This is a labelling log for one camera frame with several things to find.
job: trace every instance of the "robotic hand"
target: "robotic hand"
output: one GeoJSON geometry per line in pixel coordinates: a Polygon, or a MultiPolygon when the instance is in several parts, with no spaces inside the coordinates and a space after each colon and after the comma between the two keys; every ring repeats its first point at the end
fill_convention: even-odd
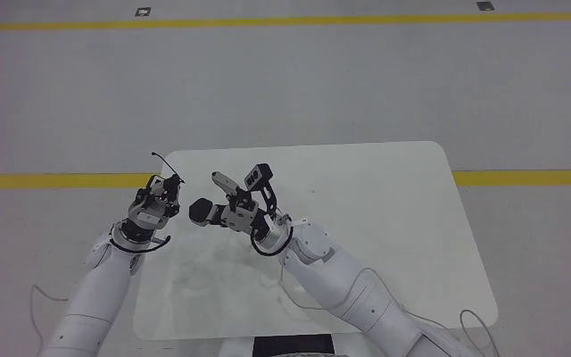
{"type": "Polygon", "coordinates": [[[318,303],[336,317],[358,328],[388,357],[468,357],[467,347],[441,330],[413,320],[393,299],[382,279],[363,268],[327,233],[306,219],[292,220],[277,209],[269,184],[268,164],[256,165],[246,176],[246,190],[220,172],[212,173],[228,205],[201,198],[189,207],[195,224],[244,232],[261,255],[279,255],[289,271],[318,303]],[[252,199],[260,191],[267,209],[252,199]]]}
{"type": "Polygon", "coordinates": [[[86,260],[91,270],[70,299],[43,357],[97,355],[145,254],[170,241],[170,237],[157,239],[154,233],[178,213],[181,183],[184,181],[176,172],[170,178],[153,175],[146,187],[137,191],[127,218],[97,238],[86,260]],[[148,249],[152,242],[158,245],[148,249]]]}

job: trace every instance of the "white cable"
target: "white cable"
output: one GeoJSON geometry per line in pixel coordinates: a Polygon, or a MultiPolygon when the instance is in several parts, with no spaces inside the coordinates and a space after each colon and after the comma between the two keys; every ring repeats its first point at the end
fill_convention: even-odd
{"type": "Polygon", "coordinates": [[[470,309],[464,309],[460,312],[460,316],[459,316],[460,325],[462,326],[462,331],[464,331],[464,334],[466,335],[468,340],[470,340],[470,343],[477,349],[478,352],[480,352],[482,355],[484,355],[482,350],[476,345],[476,343],[474,343],[474,341],[472,340],[472,338],[470,337],[470,335],[466,331],[466,327],[464,326],[464,320],[462,319],[462,315],[464,315],[465,312],[471,313],[478,320],[478,322],[482,325],[482,327],[485,329],[485,333],[488,334],[488,337],[490,337],[490,341],[492,342],[493,354],[496,357],[500,357],[500,351],[498,351],[498,346],[496,346],[496,342],[493,339],[492,334],[490,333],[490,330],[488,329],[488,327],[484,324],[482,319],[480,319],[480,317],[475,312],[471,311],[470,309]]]}
{"type": "Polygon", "coordinates": [[[52,296],[48,295],[44,290],[42,290],[41,287],[37,286],[36,284],[32,285],[32,288],[29,290],[29,317],[32,320],[32,326],[34,327],[34,331],[36,332],[37,337],[39,338],[39,347],[38,347],[37,353],[36,353],[36,356],[39,356],[39,354],[42,353],[42,350],[44,349],[44,337],[42,336],[42,333],[40,332],[39,328],[37,327],[36,319],[34,319],[34,289],[36,289],[43,296],[47,297],[48,299],[50,299],[52,301],[61,302],[61,301],[68,301],[69,299],[58,299],[58,298],[52,297],[52,296]]]}
{"type": "MultiPolygon", "coordinates": [[[[411,316],[414,316],[414,317],[417,318],[417,319],[421,319],[421,320],[424,320],[424,321],[433,323],[433,324],[435,324],[436,326],[445,329],[452,337],[454,337],[456,340],[458,340],[458,338],[455,337],[455,336],[451,333],[451,331],[450,331],[446,326],[444,326],[443,324],[441,324],[440,322],[431,320],[431,319],[429,319],[429,318],[425,318],[424,316],[417,315],[416,313],[407,310],[407,309],[406,309],[401,303],[399,303],[399,301],[394,297],[393,293],[391,293],[391,289],[389,289],[389,286],[386,285],[386,283],[385,283],[385,281],[383,280],[383,278],[381,278],[381,276],[377,273],[377,271],[374,270],[374,269],[372,269],[372,268],[363,268],[363,269],[359,272],[359,274],[357,274],[357,277],[355,277],[355,279],[353,280],[353,282],[352,282],[352,284],[351,284],[351,287],[349,288],[349,292],[348,292],[347,295],[343,298],[343,300],[342,300],[340,303],[337,303],[337,304],[335,304],[334,306],[331,306],[331,307],[329,307],[329,308],[313,307],[313,306],[303,306],[303,305],[298,304],[298,303],[292,298],[292,296],[289,295],[289,293],[287,292],[287,289],[284,287],[284,284],[283,284],[283,281],[284,281],[284,266],[283,266],[283,265],[281,266],[281,271],[280,271],[280,274],[279,274],[279,285],[282,287],[282,289],[284,290],[285,295],[291,300],[291,302],[292,302],[295,306],[297,306],[297,307],[299,307],[299,308],[301,308],[301,309],[304,309],[304,310],[317,310],[317,311],[320,311],[320,310],[333,310],[333,309],[336,309],[337,307],[343,305],[343,304],[347,301],[347,299],[349,299],[349,296],[351,295],[351,291],[352,291],[353,288],[355,287],[355,284],[357,284],[357,280],[359,279],[359,276],[360,276],[364,271],[366,271],[366,270],[372,271],[372,272],[377,276],[377,278],[381,281],[381,283],[382,283],[383,286],[385,287],[387,293],[389,293],[389,295],[391,296],[391,298],[396,302],[396,304],[399,306],[399,308],[401,308],[401,310],[403,310],[404,312],[408,313],[408,314],[411,315],[411,316]]],[[[469,335],[468,332],[466,331],[466,328],[464,327],[464,320],[462,319],[462,315],[463,315],[465,312],[469,312],[469,313],[471,313],[472,315],[474,315],[474,317],[477,318],[478,322],[482,325],[482,327],[485,329],[485,332],[486,332],[486,333],[488,334],[488,336],[490,337],[490,341],[492,342],[492,346],[493,346],[493,354],[494,354],[494,356],[500,357],[500,352],[498,351],[498,347],[496,346],[496,343],[495,343],[495,341],[494,341],[494,339],[493,339],[493,337],[492,337],[492,334],[490,333],[490,330],[488,330],[488,327],[484,324],[484,322],[482,321],[482,319],[480,319],[480,317],[479,317],[475,312],[473,312],[473,311],[471,311],[471,310],[469,310],[469,309],[465,309],[465,310],[462,310],[462,311],[460,312],[460,315],[459,315],[460,325],[462,326],[462,331],[464,331],[464,334],[466,335],[466,337],[468,338],[468,340],[470,341],[470,343],[475,347],[476,351],[478,351],[479,353],[481,353],[481,354],[485,357],[484,352],[482,352],[482,350],[474,343],[474,341],[472,340],[472,338],[470,337],[470,335],[469,335]]]]}

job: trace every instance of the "black square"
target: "black square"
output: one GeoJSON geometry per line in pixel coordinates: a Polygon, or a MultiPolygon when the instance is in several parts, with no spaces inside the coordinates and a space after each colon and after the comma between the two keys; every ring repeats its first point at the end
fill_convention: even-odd
{"type": "Polygon", "coordinates": [[[150,7],[139,7],[137,9],[137,12],[135,12],[135,17],[149,16],[150,14],[151,14],[150,7]]]}
{"type": "Polygon", "coordinates": [[[480,11],[493,11],[493,5],[491,2],[489,1],[478,1],[476,3],[476,5],[478,5],[478,9],[480,9],[480,11]]]}

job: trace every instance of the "robot forearm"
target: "robot forearm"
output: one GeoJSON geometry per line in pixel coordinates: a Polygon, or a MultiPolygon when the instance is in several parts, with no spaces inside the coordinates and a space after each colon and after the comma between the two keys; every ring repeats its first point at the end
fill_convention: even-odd
{"type": "Polygon", "coordinates": [[[52,334],[43,357],[96,356],[131,280],[133,254],[108,246],[106,260],[89,271],[52,334]]]}
{"type": "Polygon", "coordinates": [[[280,262],[318,303],[362,331],[388,357],[473,356],[450,336],[412,320],[373,270],[364,269],[307,220],[294,227],[280,262]]]}

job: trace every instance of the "gray floor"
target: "gray floor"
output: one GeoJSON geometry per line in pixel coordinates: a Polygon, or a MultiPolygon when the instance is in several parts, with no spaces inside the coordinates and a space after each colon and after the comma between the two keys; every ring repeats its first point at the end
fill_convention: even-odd
{"type": "MultiPolygon", "coordinates": [[[[477,13],[474,2],[149,3],[159,18],[477,13]]],[[[571,11],[567,1],[497,11],[571,11]]],[[[0,21],[132,20],[133,1],[12,2],[0,21]]],[[[0,173],[137,172],[149,153],[403,140],[454,170],[570,169],[571,23],[0,32],[0,173]]],[[[460,187],[495,294],[503,356],[571,350],[571,187],[460,187]]],[[[29,286],[69,295],[134,190],[0,191],[0,348],[32,355],[29,286]]],[[[144,342],[137,284],[102,356],[210,356],[218,341],[144,342]]],[[[62,305],[37,300],[46,335],[62,305]]],[[[485,341],[481,330],[474,331],[485,341]]]]}

